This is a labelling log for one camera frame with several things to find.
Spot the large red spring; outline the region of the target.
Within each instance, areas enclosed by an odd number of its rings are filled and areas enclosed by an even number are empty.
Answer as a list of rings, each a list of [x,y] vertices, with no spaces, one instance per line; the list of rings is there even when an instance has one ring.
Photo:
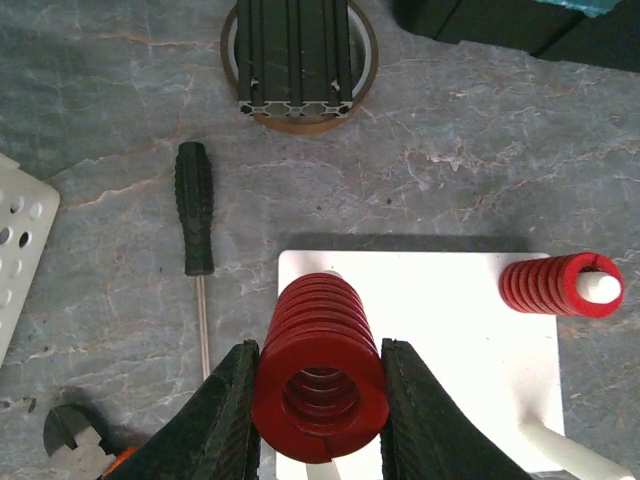
[[[366,446],[389,416],[386,375],[363,303],[330,273],[279,295],[255,377],[252,418],[277,452],[327,463]]]
[[[616,290],[602,301],[588,298],[579,283],[590,274],[612,278]],[[501,272],[498,288],[510,308],[529,314],[601,319],[615,313],[624,299],[619,268],[608,257],[594,252],[513,262]]]

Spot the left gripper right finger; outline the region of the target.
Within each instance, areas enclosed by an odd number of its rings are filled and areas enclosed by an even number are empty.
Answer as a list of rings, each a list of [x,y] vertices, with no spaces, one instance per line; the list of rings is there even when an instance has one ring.
[[[385,338],[389,418],[380,433],[385,479],[529,479],[464,415],[412,345]]]

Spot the white peg base plate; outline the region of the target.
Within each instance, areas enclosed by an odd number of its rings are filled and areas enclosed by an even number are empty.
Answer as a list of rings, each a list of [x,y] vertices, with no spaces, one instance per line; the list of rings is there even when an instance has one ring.
[[[463,414],[530,473],[627,479],[628,469],[565,435],[557,322],[502,300],[516,253],[287,250],[278,284],[340,275],[359,294],[376,341],[409,342]]]

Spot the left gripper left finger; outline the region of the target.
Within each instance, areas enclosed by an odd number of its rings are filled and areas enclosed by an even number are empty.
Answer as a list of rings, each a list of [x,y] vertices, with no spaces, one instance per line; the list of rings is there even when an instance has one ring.
[[[251,408],[256,341],[235,345],[182,409],[108,479],[256,479],[260,435]]]

